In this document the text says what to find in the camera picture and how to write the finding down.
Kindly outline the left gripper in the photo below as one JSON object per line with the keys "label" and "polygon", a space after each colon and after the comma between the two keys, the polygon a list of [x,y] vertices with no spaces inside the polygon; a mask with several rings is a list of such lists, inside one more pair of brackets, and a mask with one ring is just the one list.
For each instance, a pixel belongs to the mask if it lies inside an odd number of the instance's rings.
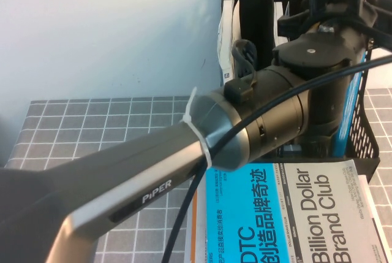
{"label": "left gripper", "polygon": [[312,15],[305,10],[296,15],[283,15],[277,20],[277,31],[288,42],[277,46],[278,50],[292,45],[307,32],[316,33],[320,27],[332,28],[337,34],[350,28],[374,40],[375,48],[391,50],[391,10],[363,1],[362,12],[355,15],[345,4],[328,4],[323,10]]}

